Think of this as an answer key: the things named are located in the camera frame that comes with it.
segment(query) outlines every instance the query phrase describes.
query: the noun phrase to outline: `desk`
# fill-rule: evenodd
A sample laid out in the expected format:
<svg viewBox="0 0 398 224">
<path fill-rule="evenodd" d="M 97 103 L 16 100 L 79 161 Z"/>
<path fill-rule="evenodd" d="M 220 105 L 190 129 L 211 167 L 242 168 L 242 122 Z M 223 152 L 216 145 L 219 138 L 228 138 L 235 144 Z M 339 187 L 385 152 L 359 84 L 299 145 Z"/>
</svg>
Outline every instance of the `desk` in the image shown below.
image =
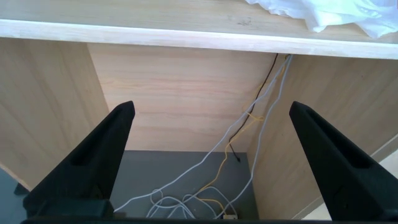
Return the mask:
<svg viewBox="0 0 398 224">
<path fill-rule="evenodd" d="M 262 136 L 260 218 L 300 218 L 322 202 L 288 116 L 293 100 L 379 161 L 398 147 L 396 33 L 311 33 L 240 0 L 2 0 L 0 27 L 0 165 L 28 189 L 127 100 L 137 114 L 126 150 L 209 151 L 275 53 L 277 67 L 297 55 Z M 265 115 L 278 89 L 253 114 Z M 258 132 L 234 143 L 251 163 Z"/>
</svg>

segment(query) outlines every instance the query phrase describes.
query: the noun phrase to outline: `yellow cable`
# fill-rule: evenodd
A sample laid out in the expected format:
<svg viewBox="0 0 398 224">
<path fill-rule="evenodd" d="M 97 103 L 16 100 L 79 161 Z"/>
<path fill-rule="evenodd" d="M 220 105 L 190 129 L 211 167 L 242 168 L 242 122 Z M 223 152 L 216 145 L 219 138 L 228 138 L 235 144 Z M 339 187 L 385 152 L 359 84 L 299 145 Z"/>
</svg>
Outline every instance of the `yellow cable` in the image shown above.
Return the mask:
<svg viewBox="0 0 398 224">
<path fill-rule="evenodd" d="M 215 177 L 214 180 L 212 180 L 210 183 L 208 183 L 208 184 L 206 184 L 204 187 L 202 187 L 202 188 L 199 190 L 200 192 L 201 192 L 202 190 L 204 190 L 205 188 L 207 188 L 208 186 L 210 186 L 212 183 L 214 183 L 214 182 L 218 179 L 218 176 L 219 176 L 219 174 L 220 174 L 220 172 L 221 172 L 221 168 L 223 168 L 223 165 L 224 165 L 225 161 L 226 161 L 227 158 L 228 158 L 228 153 L 227 153 L 228 146 L 229 146 L 235 139 L 237 139 L 238 136 L 239 136 L 240 134 L 242 134 L 247 128 L 249 128 L 249 127 L 250 127 L 252 124 L 254 124 L 254 122 L 256 122 L 256 121 L 259 121 L 259 119 L 254 119 L 254 120 L 252 120 L 252 121 L 251 121 L 246 127 L 244 127 L 237 135 L 235 135 L 235 137 L 232 138 L 232 140 L 226 145 L 225 150 L 224 150 L 225 158 L 224 158 L 224 160 L 222 161 L 220 167 L 218 168 L 218 172 L 217 172 L 216 177 Z M 223 204 L 222 204 L 221 202 L 215 200 L 215 199 L 207 199 L 207 198 L 198 198 L 198 199 L 199 199 L 199 200 L 202 200 L 202 201 L 216 202 L 218 205 L 220 205 L 221 209 L 224 210 Z"/>
<path fill-rule="evenodd" d="M 204 201 L 204 202 L 216 202 L 221 207 L 222 211 L 224 210 L 223 204 L 215 199 L 208 199 L 208 198 L 198 198 L 198 199 L 201 201 Z"/>
<path fill-rule="evenodd" d="M 282 68 L 281 73 L 283 74 L 284 72 L 285 72 L 285 66 Z M 225 150 L 224 150 L 225 158 L 224 158 L 224 160 L 221 162 L 220 167 L 218 168 L 218 172 L 217 172 L 216 177 L 215 177 L 210 183 L 208 183 L 208 184 L 206 184 L 204 187 L 202 187 L 202 188 L 199 190 L 199 192 L 201 192 L 202 190 L 204 190 L 205 188 L 207 188 L 208 186 L 210 186 L 212 183 L 216 182 L 216 180 L 218 179 L 218 176 L 220 175 L 221 169 L 223 168 L 224 163 L 225 163 L 225 161 L 226 161 L 227 158 L 228 158 L 228 153 L 227 153 L 228 146 L 229 146 L 233 141 L 235 141 L 245 130 L 247 130 L 247 128 L 249 128 L 252 124 L 254 124 L 254 122 L 256 122 L 256 121 L 263 121 L 263 120 L 264 120 L 264 117 L 263 117 L 263 116 L 256 117 L 256 116 L 253 116 L 251 113 L 248 113 L 247 111 L 245 111 L 245 113 L 248 114 L 251 118 L 253 118 L 253 120 L 252 120 L 246 127 L 244 127 L 242 130 L 240 130 L 240 132 L 238 132 L 237 135 L 235 135 L 235 136 L 232 138 L 232 140 L 230 140 L 230 142 L 225 146 Z M 221 207 L 221 209 L 224 210 L 223 204 L 222 204 L 221 202 L 215 200 L 215 199 L 208 199 L 208 198 L 198 198 L 198 199 L 201 200 L 201 201 L 216 202 L 216 203 Z"/>
<path fill-rule="evenodd" d="M 225 146 L 225 150 L 224 150 L 225 158 L 224 158 L 224 160 L 222 161 L 222 163 L 221 163 L 221 165 L 220 165 L 220 168 L 218 168 L 218 172 L 217 172 L 216 177 L 215 177 L 210 183 L 208 183 L 208 184 L 206 184 L 204 187 L 202 187 L 199 191 L 202 191 L 203 189 L 207 188 L 208 186 L 210 186 L 212 183 L 214 183 L 214 182 L 217 180 L 218 176 L 220 175 L 221 168 L 223 167 L 225 161 L 226 161 L 227 158 L 228 158 L 228 153 L 227 153 L 228 146 L 229 146 L 233 141 L 235 141 L 245 130 L 247 130 L 247 128 L 249 128 L 249 127 L 250 127 L 252 124 L 254 124 L 254 122 L 256 122 L 256 121 L 257 121 L 257 120 L 255 120 L 255 119 L 252 120 L 252 121 L 250 122 L 250 124 L 248 124 L 246 127 L 244 127 L 244 128 L 243 128 L 237 135 L 235 135 L 235 137 L 232 138 L 232 140 Z"/>
</svg>

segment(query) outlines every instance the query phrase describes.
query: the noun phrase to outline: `light wood grain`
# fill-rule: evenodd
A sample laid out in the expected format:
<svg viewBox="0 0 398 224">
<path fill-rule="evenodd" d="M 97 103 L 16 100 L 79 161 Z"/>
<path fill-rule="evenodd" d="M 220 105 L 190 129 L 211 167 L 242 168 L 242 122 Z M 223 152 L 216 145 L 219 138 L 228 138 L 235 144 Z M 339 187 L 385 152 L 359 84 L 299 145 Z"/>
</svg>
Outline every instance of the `light wood grain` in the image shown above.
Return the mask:
<svg viewBox="0 0 398 224">
<path fill-rule="evenodd" d="M 211 150 L 242 114 L 242 107 L 254 100 L 275 57 L 131 45 L 89 48 L 109 109 L 127 100 L 135 104 L 127 150 Z M 266 101 L 255 113 L 264 110 Z M 255 130 L 248 129 L 233 144 L 235 150 L 247 151 Z"/>
<path fill-rule="evenodd" d="M 0 165 L 35 187 L 107 114 L 86 44 L 0 39 Z"/>
<path fill-rule="evenodd" d="M 289 118 L 305 103 L 372 154 L 398 133 L 398 64 L 393 60 L 295 55 L 264 135 L 254 172 L 261 218 L 292 218 L 320 196 Z M 276 99 L 274 91 L 269 104 Z M 252 162 L 257 139 L 248 151 Z"/>
<path fill-rule="evenodd" d="M 0 26 L 2 37 L 398 58 L 396 33 L 372 39 L 346 25 L 317 34 L 243 0 L 3 0 Z"/>
</svg>

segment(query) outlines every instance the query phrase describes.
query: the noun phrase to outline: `wooden panel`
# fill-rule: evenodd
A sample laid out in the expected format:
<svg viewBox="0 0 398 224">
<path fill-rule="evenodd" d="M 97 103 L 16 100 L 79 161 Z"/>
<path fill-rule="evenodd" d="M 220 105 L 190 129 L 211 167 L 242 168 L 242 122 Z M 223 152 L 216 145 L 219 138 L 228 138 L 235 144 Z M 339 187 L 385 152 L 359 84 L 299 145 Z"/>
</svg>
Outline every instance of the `wooden panel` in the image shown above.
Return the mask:
<svg viewBox="0 0 398 224">
<path fill-rule="evenodd" d="M 127 100 L 136 106 L 126 148 L 133 150 L 209 151 L 253 100 L 275 57 L 131 45 L 89 48 L 109 109 Z M 266 99 L 256 109 L 263 111 L 265 104 Z M 234 148 L 247 151 L 255 130 Z"/>
<path fill-rule="evenodd" d="M 354 24 L 310 32 L 243 0 L 0 1 L 0 36 L 115 44 L 397 58 L 398 34 Z"/>
<path fill-rule="evenodd" d="M 274 91 L 269 102 L 273 102 Z M 295 55 L 284 92 L 264 135 L 254 173 L 261 218 L 292 218 L 320 196 L 289 118 L 294 100 L 305 103 L 372 154 L 398 133 L 398 63 Z M 398 148 L 397 141 L 391 141 Z M 253 160 L 257 139 L 248 151 Z"/>
<path fill-rule="evenodd" d="M 35 187 L 107 114 L 86 44 L 0 39 L 0 165 Z"/>
</svg>

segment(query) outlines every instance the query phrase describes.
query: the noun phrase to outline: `cable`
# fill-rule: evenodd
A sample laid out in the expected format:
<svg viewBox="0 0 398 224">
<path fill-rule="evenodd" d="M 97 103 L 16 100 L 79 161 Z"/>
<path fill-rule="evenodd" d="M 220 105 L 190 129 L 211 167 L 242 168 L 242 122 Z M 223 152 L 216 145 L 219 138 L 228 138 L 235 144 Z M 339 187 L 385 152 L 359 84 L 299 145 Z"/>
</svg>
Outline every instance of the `cable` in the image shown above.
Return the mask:
<svg viewBox="0 0 398 224">
<path fill-rule="evenodd" d="M 216 191 L 229 203 L 229 200 L 225 197 L 225 195 L 224 195 L 223 193 L 221 193 L 220 190 L 218 190 L 216 187 L 208 187 L 208 188 L 206 188 L 205 190 L 208 190 L 208 189 L 216 190 Z M 148 218 L 148 217 L 149 217 L 149 218 L 152 218 L 153 215 L 155 214 L 155 212 L 156 212 L 159 208 L 174 208 L 174 209 L 172 210 L 172 212 L 171 212 L 171 213 L 169 214 L 169 216 L 168 216 L 168 217 L 171 217 L 171 216 L 174 214 L 174 212 L 175 212 L 178 208 L 180 208 L 180 207 L 182 208 L 182 210 L 183 210 L 185 216 L 186 216 L 185 212 L 187 212 L 187 213 L 191 216 L 191 218 L 192 218 L 192 217 L 193 217 L 193 213 L 192 213 L 192 212 L 190 211 L 190 209 L 185 205 L 185 203 L 187 203 L 189 200 L 191 200 L 191 199 L 193 199 L 193 198 L 195 198 L 195 199 L 199 200 L 200 202 L 204 203 L 204 204 L 213 212 L 214 216 L 216 216 L 216 212 L 213 210 L 213 208 L 212 208 L 210 205 L 208 205 L 206 202 L 201 201 L 201 200 L 197 197 L 197 195 L 198 195 L 199 193 L 202 193 L 202 192 L 205 191 L 205 190 L 202 190 L 201 192 L 197 192 L 195 195 L 190 195 L 190 194 L 184 195 L 184 197 L 183 197 L 183 199 L 182 199 L 182 202 L 181 202 L 180 200 L 174 198 L 174 197 L 169 197 L 169 196 L 168 196 L 168 197 L 163 197 L 163 192 L 160 190 L 160 193 L 161 193 L 162 198 L 161 198 L 158 202 L 155 203 L 155 202 L 153 201 L 152 197 L 150 198 L 150 201 L 152 202 L 153 206 L 150 208 L 150 210 L 149 210 L 149 212 L 148 212 L 148 214 L 147 214 L 147 218 Z M 169 205 L 169 206 L 163 206 L 163 205 L 161 205 L 161 203 L 162 203 L 162 201 L 165 200 L 165 199 L 172 199 L 172 200 L 178 202 L 178 204 L 176 204 L 176 205 Z M 235 214 L 236 216 L 238 216 L 238 214 L 237 214 L 235 208 L 234 208 L 232 205 L 231 205 L 231 208 L 233 209 L 234 214 Z"/>
<path fill-rule="evenodd" d="M 268 73 L 268 74 L 271 74 L 272 68 L 273 68 L 274 65 L 275 65 L 276 58 L 277 58 L 277 55 L 276 55 L 276 57 L 275 57 L 275 59 L 274 59 L 274 63 L 272 64 L 271 69 L 269 70 L 269 73 Z M 268 79 L 268 76 L 267 76 L 266 80 L 262 83 L 262 86 L 260 87 L 260 89 L 259 89 L 259 91 L 258 91 L 258 93 L 257 93 L 256 99 L 258 98 L 258 95 L 260 94 L 262 87 L 265 85 L 265 83 L 266 83 L 266 81 L 267 81 L 267 79 Z M 253 106 L 251 107 L 251 112 L 253 111 L 255 105 L 256 105 L 256 104 L 253 104 Z M 231 143 L 232 143 L 233 141 L 235 141 L 235 140 L 238 138 L 238 136 L 239 136 L 240 134 L 242 134 L 247 128 L 249 128 L 252 124 L 254 124 L 254 122 L 256 122 L 256 121 L 263 121 L 263 120 L 264 120 L 264 118 L 262 118 L 262 117 L 257 118 L 257 117 L 255 117 L 255 116 L 253 116 L 253 115 L 251 114 L 251 112 L 248 113 L 247 111 L 245 111 L 245 113 L 248 114 L 248 116 L 246 117 L 246 120 L 244 121 L 244 123 L 242 124 L 242 126 L 238 129 L 238 132 L 236 132 L 236 133 L 229 139 L 229 143 L 226 145 L 225 151 L 224 151 L 224 153 L 225 153 L 225 158 L 224 158 L 224 160 L 221 162 L 220 167 L 218 168 L 218 172 L 217 172 L 216 177 L 215 177 L 210 183 L 208 183 L 208 184 L 206 184 L 204 187 L 202 187 L 199 191 L 201 191 L 201 190 L 207 188 L 207 187 L 210 186 L 212 183 L 216 182 L 216 180 L 218 179 L 218 176 L 220 175 L 221 169 L 223 168 L 224 163 L 226 162 L 226 160 L 227 160 L 227 158 L 228 158 L 228 154 L 227 154 L 228 146 L 230 146 Z M 245 128 L 243 128 L 243 129 L 241 130 L 241 128 L 244 126 L 244 124 L 246 123 L 246 121 L 248 120 L 249 117 L 252 117 L 252 118 L 253 118 L 253 121 L 251 121 L 249 125 L 247 125 Z"/>
<path fill-rule="evenodd" d="M 267 80 L 268 80 L 268 78 L 269 78 L 269 75 L 271 74 L 272 70 L 274 69 L 275 62 L 276 62 L 276 59 L 278 58 L 278 55 L 279 55 L 279 54 L 277 53 L 276 56 L 275 56 L 275 58 L 274 58 L 274 62 L 272 63 L 271 68 L 270 68 L 269 71 L 268 71 L 268 74 L 267 74 L 267 76 L 266 76 L 266 79 L 264 80 L 264 82 L 262 83 L 262 85 L 259 87 L 259 89 L 258 89 L 258 91 L 257 91 L 257 95 L 256 95 L 256 97 L 255 97 L 254 100 L 256 100 L 256 99 L 259 97 L 262 88 L 263 88 L 264 85 L 267 83 Z M 229 146 L 231 147 L 231 150 L 232 150 L 232 152 L 233 152 L 235 158 L 238 160 L 238 162 L 241 162 L 241 159 L 238 157 L 238 155 L 236 155 L 235 150 L 234 150 L 234 148 L 232 147 L 231 140 L 232 140 L 232 138 L 235 137 L 235 135 L 237 135 L 237 133 L 238 133 L 238 132 L 243 128 L 243 126 L 246 124 L 246 122 L 248 121 L 248 119 L 249 119 L 251 113 L 252 113 L 253 110 L 254 110 L 254 106 L 255 106 L 255 104 L 251 107 L 251 109 L 250 109 L 250 111 L 248 112 L 248 115 L 246 116 L 246 118 L 244 119 L 242 125 L 238 128 L 238 130 L 235 131 L 235 133 L 229 138 L 229 141 L 228 141 L 228 142 L 229 142 Z"/>
<path fill-rule="evenodd" d="M 253 175 L 254 175 L 254 168 L 255 168 L 255 165 L 256 165 L 256 162 L 257 162 L 257 155 L 258 155 L 258 152 L 259 152 L 259 147 L 260 147 L 260 145 L 261 145 L 261 136 L 262 136 L 262 133 L 263 133 L 264 128 L 265 128 L 265 126 L 266 126 L 266 123 L 267 123 L 269 114 L 271 113 L 271 111 L 272 111 L 273 107 L 275 106 L 275 104 L 279 101 L 280 96 L 281 96 L 281 94 L 282 94 L 283 84 L 284 84 L 285 77 L 286 77 L 286 74 L 287 74 L 287 70 L 288 70 L 288 67 L 290 66 L 291 60 L 292 60 L 292 56 L 290 55 L 290 56 L 285 60 L 285 62 L 282 64 L 282 66 L 279 68 L 279 70 L 278 70 L 278 72 L 276 73 L 275 77 L 272 79 L 271 84 L 267 87 L 267 90 L 266 90 L 266 92 L 264 93 L 264 94 L 266 95 L 266 93 L 267 93 L 267 92 L 269 91 L 269 89 L 270 89 L 270 86 L 272 86 L 272 85 L 274 84 L 276 77 L 278 77 L 280 73 L 284 73 L 283 78 L 282 78 L 282 82 L 281 82 L 281 85 L 280 85 L 280 90 L 279 90 L 278 98 L 275 100 L 275 102 L 273 102 L 273 104 L 272 104 L 271 107 L 269 108 L 269 110 L 268 110 L 268 112 L 267 112 L 267 115 L 266 115 L 266 118 L 265 118 L 265 121 L 264 121 L 264 124 L 262 125 L 261 132 L 259 133 L 259 142 L 258 142 L 258 145 L 257 145 L 256 156 L 255 156 L 254 163 L 253 163 L 253 167 L 252 167 L 251 178 L 250 178 L 249 181 L 247 182 L 246 186 L 242 189 L 241 193 L 240 193 L 234 200 L 228 202 L 227 206 L 225 206 L 225 208 L 223 209 L 223 211 L 222 211 L 216 218 L 220 217 L 223 213 L 225 213 L 225 210 L 227 209 L 228 206 L 232 206 L 232 203 L 233 203 L 234 201 L 236 201 L 236 200 L 242 195 L 242 193 L 247 189 L 248 185 L 249 185 L 249 184 L 251 183 L 251 181 L 252 181 L 252 178 L 253 178 Z M 203 191 L 203 189 L 199 190 L 195 195 L 199 194 L 201 191 Z"/>
<path fill-rule="evenodd" d="M 259 149 L 260 149 L 260 145 L 261 145 L 261 136 L 262 136 L 262 133 L 264 132 L 264 128 L 266 127 L 269 114 L 271 113 L 272 109 L 274 109 L 274 106 L 275 106 L 276 103 L 279 101 L 280 96 L 282 95 L 282 89 L 283 89 L 283 86 L 284 86 L 284 82 L 285 82 L 287 70 L 288 70 L 289 67 L 290 67 L 290 63 L 291 63 L 291 61 L 292 61 L 292 58 L 293 58 L 293 55 L 290 55 L 290 56 L 288 56 L 288 59 L 285 61 L 285 62 L 287 62 L 287 65 L 286 65 L 286 69 L 285 69 L 285 67 L 283 66 L 283 68 L 284 68 L 284 75 L 283 75 L 283 78 L 282 78 L 282 82 L 280 83 L 280 88 L 279 88 L 278 97 L 277 97 L 277 99 L 273 102 L 273 104 L 271 105 L 271 107 L 269 108 L 269 110 L 268 110 L 268 112 L 267 112 L 267 115 L 266 115 L 266 119 L 265 119 L 264 123 L 262 124 L 261 131 L 260 131 L 259 137 L 258 137 L 259 140 L 258 140 L 258 143 L 257 143 L 256 155 L 254 156 L 254 162 L 253 162 L 253 166 L 252 166 L 252 169 L 251 169 L 250 179 L 249 179 L 249 181 L 247 182 L 247 184 L 244 186 L 244 188 L 242 189 L 241 193 L 239 193 L 238 196 L 236 196 L 232 201 L 230 201 L 230 202 L 225 206 L 225 209 L 226 209 L 229 205 L 231 205 L 232 203 L 234 203 L 234 202 L 243 194 L 243 192 L 247 189 L 247 187 L 249 186 L 249 184 L 251 183 L 251 181 L 252 181 L 252 179 L 253 179 L 254 169 L 256 168 L 257 157 L 258 157 L 258 153 L 259 153 Z M 224 211 L 222 211 L 216 218 L 219 218 L 223 213 L 224 213 Z"/>
<path fill-rule="evenodd" d="M 250 105 L 249 108 L 251 108 L 251 106 L 253 106 L 254 104 L 256 104 L 259 100 L 261 100 L 261 99 L 267 94 L 267 91 L 266 91 L 263 95 L 261 95 L 260 97 L 258 97 L 258 98 Z M 224 141 L 226 135 L 229 133 L 229 131 L 231 130 L 231 128 L 232 128 L 233 126 L 235 126 L 235 125 L 243 118 L 243 116 L 244 116 L 245 114 L 246 114 L 246 113 L 243 113 L 243 114 L 238 118 L 238 120 L 236 120 L 236 121 L 227 129 L 227 131 L 225 132 L 225 134 L 224 134 L 224 136 L 221 138 L 221 140 L 214 146 L 214 148 L 213 148 L 212 150 L 210 150 L 210 151 L 204 156 L 204 158 L 203 158 L 199 163 L 193 165 L 191 168 L 189 168 L 189 169 L 186 170 L 184 173 L 182 173 L 181 175 L 179 175 L 176 179 L 174 179 L 173 181 L 169 182 L 168 184 L 165 184 L 165 185 L 164 185 L 163 187 L 161 187 L 159 190 L 162 190 L 162 189 L 164 189 L 164 188 L 166 188 L 166 187 L 168 187 L 168 186 L 174 184 L 176 181 L 178 181 L 178 180 L 179 180 L 181 177 L 183 177 L 185 174 L 189 173 L 191 170 L 193 170 L 194 168 L 196 168 L 196 167 L 200 166 L 202 163 L 204 163 L 204 161 L 207 159 L 207 157 L 208 157 L 208 156 L 209 156 L 209 155 L 210 155 L 210 154 L 211 154 L 223 141 Z M 116 208 L 116 209 L 114 210 L 114 212 L 117 212 L 117 211 L 119 211 L 120 209 L 124 208 L 128 203 L 130 203 L 130 202 L 133 201 L 133 200 L 137 200 L 137 199 L 140 199 L 140 198 L 148 197 L 148 196 L 153 195 L 154 193 L 156 193 L 156 192 L 151 192 L 151 193 L 149 193 L 149 194 L 145 194 L 145 195 L 141 195 L 141 196 L 137 196 L 137 197 L 130 198 L 126 203 L 124 203 L 124 204 L 121 205 L 120 207 Z"/>
<path fill-rule="evenodd" d="M 244 129 L 242 129 L 242 131 L 240 131 L 240 132 L 236 135 L 236 137 L 235 137 L 234 139 L 232 139 L 232 141 L 230 141 L 230 142 L 225 146 L 225 150 L 224 150 L 225 158 L 224 158 L 224 160 L 221 162 L 220 167 L 218 168 L 218 172 L 217 172 L 216 177 L 215 177 L 212 181 L 210 181 L 210 183 L 208 183 L 208 184 L 206 184 L 204 187 L 202 187 L 199 191 L 202 191 L 203 189 L 205 189 L 205 188 L 207 188 L 208 186 L 210 186 L 212 183 L 216 182 L 216 180 L 218 179 L 218 176 L 220 175 L 221 168 L 223 168 L 224 163 L 225 163 L 225 161 L 226 161 L 227 158 L 228 158 L 228 153 L 227 153 L 228 146 L 231 145 L 231 143 L 232 143 L 235 139 L 237 139 L 238 136 L 239 136 L 240 134 L 242 134 L 247 128 L 250 128 L 250 126 L 251 126 L 252 124 L 254 124 L 254 122 L 256 122 L 256 121 L 257 121 L 257 120 L 253 120 L 249 125 L 247 125 L 246 127 L 244 127 Z"/>
</svg>

